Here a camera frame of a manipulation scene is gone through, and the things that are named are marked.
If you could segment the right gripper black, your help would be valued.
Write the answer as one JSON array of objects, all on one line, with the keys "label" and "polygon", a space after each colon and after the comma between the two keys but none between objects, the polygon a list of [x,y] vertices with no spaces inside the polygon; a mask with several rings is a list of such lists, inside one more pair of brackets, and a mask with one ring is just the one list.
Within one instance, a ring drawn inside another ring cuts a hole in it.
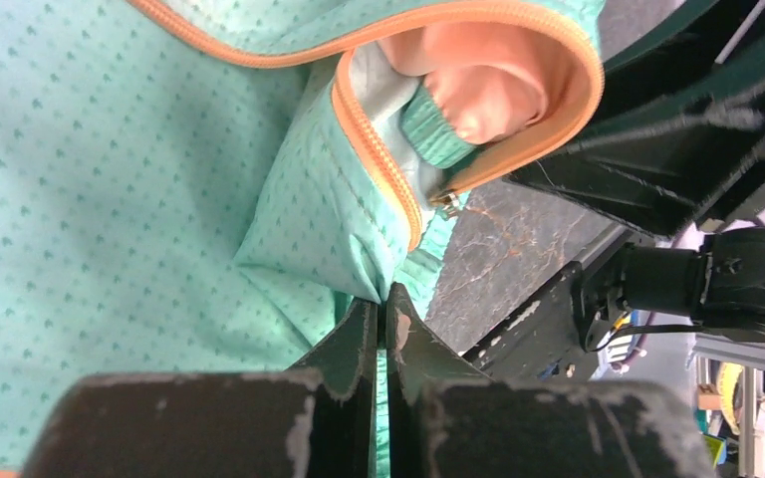
[{"label": "right gripper black", "polygon": [[567,145],[508,177],[663,239],[765,207],[765,1],[687,1],[606,62]]}]

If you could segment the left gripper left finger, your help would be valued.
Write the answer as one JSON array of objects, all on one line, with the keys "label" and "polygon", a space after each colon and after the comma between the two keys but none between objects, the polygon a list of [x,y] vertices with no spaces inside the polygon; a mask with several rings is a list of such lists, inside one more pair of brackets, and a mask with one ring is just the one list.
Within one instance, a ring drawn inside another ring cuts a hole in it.
[{"label": "left gripper left finger", "polygon": [[276,372],[95,374],[58,402],[25,477],[372,477],[376,304]]}]

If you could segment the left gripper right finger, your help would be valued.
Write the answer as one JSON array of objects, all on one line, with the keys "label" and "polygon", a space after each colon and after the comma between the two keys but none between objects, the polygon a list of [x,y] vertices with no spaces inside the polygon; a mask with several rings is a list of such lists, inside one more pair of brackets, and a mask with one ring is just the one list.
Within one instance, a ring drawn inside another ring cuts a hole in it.
[{"label": "left gripper right finger", "polygon": [[691,410],[636,381],[494,380],[427,328],[406,287],[385,303],[394,477],[711,477]]}]

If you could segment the orange and teal jacket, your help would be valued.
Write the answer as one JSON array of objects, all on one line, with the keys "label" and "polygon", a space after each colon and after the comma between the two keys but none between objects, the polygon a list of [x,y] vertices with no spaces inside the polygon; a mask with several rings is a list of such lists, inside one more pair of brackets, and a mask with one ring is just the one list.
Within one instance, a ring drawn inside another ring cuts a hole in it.
[{"label": "orange and teal jacket", "polygon": [[98,372],[283,368],[432,301],[604,89],[600,1],[0,1],[0,477]]}]

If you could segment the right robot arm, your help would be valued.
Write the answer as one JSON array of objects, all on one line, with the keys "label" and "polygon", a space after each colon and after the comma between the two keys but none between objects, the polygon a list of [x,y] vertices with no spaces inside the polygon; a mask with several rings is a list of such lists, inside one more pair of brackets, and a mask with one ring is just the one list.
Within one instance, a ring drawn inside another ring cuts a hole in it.
[{"label": "right robot arm", "polygon": [[583,349],[601,314],[690,318],[687,330],[765,343],[765,1],[687,1],[605,64],[606,88],[573,140],[508,177],[654,239],[686,227],[697,250],[621,245],[573,292]]}]

